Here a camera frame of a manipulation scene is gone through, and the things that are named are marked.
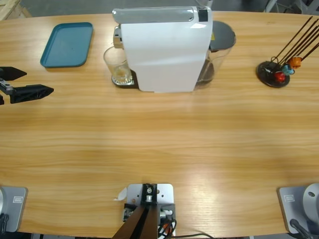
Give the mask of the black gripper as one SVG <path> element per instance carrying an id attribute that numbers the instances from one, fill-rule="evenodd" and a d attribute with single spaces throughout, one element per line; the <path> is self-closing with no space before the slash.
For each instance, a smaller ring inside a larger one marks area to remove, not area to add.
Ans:
<path id="1" fill-rule="evenodd" d="M 7 82 L 25 75 L 26 72 L 15 67 L 0 67 L 0 90 L 10 97 L 11 104 L 43 99 L 53 93 L 53 88 L 41 84 L 14 88 Z"/>

